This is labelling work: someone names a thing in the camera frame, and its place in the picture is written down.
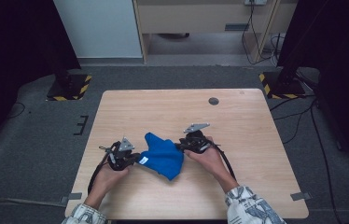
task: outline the person's left hand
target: person's left hand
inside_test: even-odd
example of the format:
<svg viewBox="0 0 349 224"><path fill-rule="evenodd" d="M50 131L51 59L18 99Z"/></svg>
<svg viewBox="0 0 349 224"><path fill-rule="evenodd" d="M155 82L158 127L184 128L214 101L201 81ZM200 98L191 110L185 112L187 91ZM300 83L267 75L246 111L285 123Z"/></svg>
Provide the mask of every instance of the person's left hand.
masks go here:
<svg viewBox="0 0 349 224"><path fill-rule="evenodd" d="M122 171L114 171L108 164L105 164L96 176L92 190L99 188L106 194L121 180L122 177L127 175L130 170L131 166L127 166Z"/></svg>
<svg viewBox="0 0 349 224"><path fill-rule="evenodd" d="M90 194L85 200L84 204L99 209L102 199L108 191L110 191L116 184L131 170L131 166L127 166L122 171L114 171L108 164L102 166L98 175L93 182Z"/></svg>

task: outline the yellow and black hazard tape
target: yellow and black hazard tape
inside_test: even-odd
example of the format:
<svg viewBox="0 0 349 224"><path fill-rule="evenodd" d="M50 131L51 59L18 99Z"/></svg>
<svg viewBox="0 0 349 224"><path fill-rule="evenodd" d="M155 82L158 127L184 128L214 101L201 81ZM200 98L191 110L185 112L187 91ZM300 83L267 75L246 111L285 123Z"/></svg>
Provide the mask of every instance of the yellow and black hazard tape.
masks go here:
<svg viewBox="0 0 349 224"><path fill-rule="evenodd" d="M49 97L50 101L67 101L67 100L80 100L84 94L85 91L87 90L88 86L90 85L92 76L86 76L85 80L82 84L82 87L79 90L79 93L77 95L73 95L73 96L63 96L63 95L57 95L57 96L52 96Z"/></svg>
<svg viewBox="0 0 349 224"><path fill-rule="evenodd" d="M304 94L273 94L264 74L259 74L259 80L264 87L265 94L267 94L268 99L294 99L305 96Z"/></svg>

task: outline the gray carpet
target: gray carpet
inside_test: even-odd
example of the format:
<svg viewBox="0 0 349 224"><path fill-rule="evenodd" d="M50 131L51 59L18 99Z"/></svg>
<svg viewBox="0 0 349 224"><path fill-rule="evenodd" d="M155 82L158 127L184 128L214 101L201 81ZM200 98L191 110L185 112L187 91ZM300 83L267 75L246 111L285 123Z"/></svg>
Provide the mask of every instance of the gray carpet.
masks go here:
<svg viewBox="0 0 349 224"><path fill-rule="evenodd" d="M262 89L258 74L273 70L271 67L233 66L84 67L83 72L92 75L84 98L65 102L45 100L54 76L26 84L19 91L18 102L22 105L15 104L8 115L15 118L7 119L0 129L0 198L58 203L62 196L70 193L104 91ZM308 108L313 99L314 97L308 97L293 100L273 110L272 115L280 118L299 113ZM267 99L269 107L283 101ZM80 131L77 124L84 120L80 116L89 116L89 119L84 133L74 135ZM322 112L316 107L314 117L328 157L338 214L342 223L347 223L349 152L341 152L336 148L335 137ZM294 116L275 121L282 141L285 142L293 136L297 130L298 118ZM310 112L302 116L296 137L285 144L285 149L301 190L310 192L313 196L306 201L310 215L303 220L287 220L287 223L337 223L332 211L323 154ZM61 223L63 214L63 207L0 204L0 223ZM118 221L119 223L146 222Z"/></svg>

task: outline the round hole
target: round hole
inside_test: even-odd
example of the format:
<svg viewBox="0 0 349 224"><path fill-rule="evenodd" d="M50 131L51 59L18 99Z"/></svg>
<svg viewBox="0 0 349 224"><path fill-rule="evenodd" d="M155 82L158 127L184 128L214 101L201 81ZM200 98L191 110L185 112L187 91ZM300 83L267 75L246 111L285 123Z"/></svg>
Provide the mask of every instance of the round hole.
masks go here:
<svg viewBox="0 0 349 224"><path fill-rule="evenodd" d="M211 104L211 105L218 105L218 103L219 103L219 101L216 97L211 97L209 99L209 104Z"/></svg>

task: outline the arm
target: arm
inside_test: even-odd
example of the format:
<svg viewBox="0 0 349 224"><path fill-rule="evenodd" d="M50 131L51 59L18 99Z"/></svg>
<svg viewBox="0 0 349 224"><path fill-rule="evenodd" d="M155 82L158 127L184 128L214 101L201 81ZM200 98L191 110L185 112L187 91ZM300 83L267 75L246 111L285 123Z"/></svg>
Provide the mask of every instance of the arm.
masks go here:
<svg viewBox="0 0 349 224"><path fill-rule="evenodd" d="M62 224L104 224L105 216L98 209L103 198L126 174L130 166L123 171L113 171L110 166L104 165L96 176L92 190L84 203L79 204Z"/></svg>
<svg viewBox="0 0 349 224"><path fill-rule="evenodd" d="M232 178L215 148L209 147L203 154L197 154L189 150L184 150L184 153L200 163L223 189L226 194L225 202L229 207L227 212L229 224L259 224L266 223L267 219L273 224L285 223L263 198L254 194L249 187L240 186Z"/></svg>

